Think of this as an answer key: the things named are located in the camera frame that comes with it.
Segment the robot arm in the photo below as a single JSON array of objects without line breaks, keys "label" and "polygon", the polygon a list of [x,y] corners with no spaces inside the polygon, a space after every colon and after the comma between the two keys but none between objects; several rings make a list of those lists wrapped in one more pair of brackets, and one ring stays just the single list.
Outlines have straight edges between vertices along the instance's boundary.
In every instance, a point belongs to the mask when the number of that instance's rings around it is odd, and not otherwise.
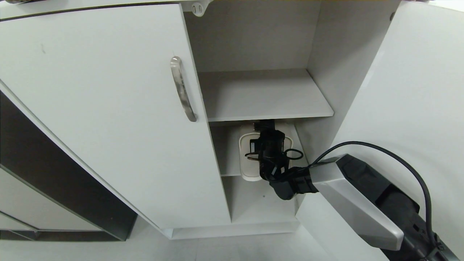
[{"label": "robot arm", "polygon": [[[283,151],[285,134],[271,124],[258,131],[260,138],[251,142],[259,148],[255,154],[260,176],[269,181],[281,199],[321,193],[364,241],[380,248],[389,260],[459,261],[438,235],[428,233],[432,228],[419,216],[419,205],[362,160],[345,154],[320,161],[325,153],[307,167],[289,169],[288,162],[294,158],[287,156],[289,151]],[[351,144],[377,147],[362,142]]]}]

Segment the white shelf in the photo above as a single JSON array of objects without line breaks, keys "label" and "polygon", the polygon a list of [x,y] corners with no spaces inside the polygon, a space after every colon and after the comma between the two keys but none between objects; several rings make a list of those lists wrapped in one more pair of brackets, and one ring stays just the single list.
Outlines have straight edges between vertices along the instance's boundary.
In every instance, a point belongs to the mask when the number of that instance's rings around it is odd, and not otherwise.
[{"label": "white shelf", "polygon": [[296,199],[282,200],[269,182],[249,182],[241,176],[223,177],[232,224],[296,222]]},{"label": "white shelf", "polygon": [[305,69],[199,72],[198,77],[210,122],[334,114]]},{"label": "white shelf", "polygon": [[237,235],[262,235],[293,233],[300,222],[283,222],[268,224],[226,225],[203,228],[176,228],[170,239],[192,239]]},{"label": "white shelf", "polygon": [[[249,131],[253,132],[253,124],[247,123]],[[214,151],[219,165],[221,176],[240,176],[240,155],[238,150],[238,139],[242,135],[240,126],[221,126],[211,127],[211,136],[214,143]],[[293,148],[302,151],[302,146],[295,126],[293,124],[276,122],[276,129],[285,133],[293,139]],[[304,167],[308,165],[306,157],[292,161],[293,166]]]}]

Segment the cabinet side panel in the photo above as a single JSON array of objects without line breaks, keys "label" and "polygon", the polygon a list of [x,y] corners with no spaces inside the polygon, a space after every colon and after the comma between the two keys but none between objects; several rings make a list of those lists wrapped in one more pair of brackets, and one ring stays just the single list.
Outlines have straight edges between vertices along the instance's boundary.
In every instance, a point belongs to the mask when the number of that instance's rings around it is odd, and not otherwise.
[{"label": "cabinet side panel", "polygon": [[399,2],[322,2],[307,69],[335,114],[296,122],[308,161],[332,143]]}]

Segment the cabinet shelf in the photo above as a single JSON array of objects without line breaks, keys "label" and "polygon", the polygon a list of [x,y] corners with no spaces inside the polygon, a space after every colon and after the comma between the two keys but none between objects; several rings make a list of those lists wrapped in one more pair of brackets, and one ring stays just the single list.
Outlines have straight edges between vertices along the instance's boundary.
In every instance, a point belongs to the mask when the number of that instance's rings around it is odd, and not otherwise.
[{"label": "cabinet shelf", "polygon": [[334,114],[305,69],[199,72],[198,77],[210,122]]}]

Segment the cabinet compartment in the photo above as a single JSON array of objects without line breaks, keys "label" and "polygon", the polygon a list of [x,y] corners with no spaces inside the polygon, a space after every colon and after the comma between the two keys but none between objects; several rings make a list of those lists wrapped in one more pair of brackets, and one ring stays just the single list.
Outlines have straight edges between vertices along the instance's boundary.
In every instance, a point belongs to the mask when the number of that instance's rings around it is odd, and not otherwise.
[{"label": "cabinet compartment", "polygon": [[327,117],[306,71],[318,1],[214,1],[184,13],[211,121]]}]

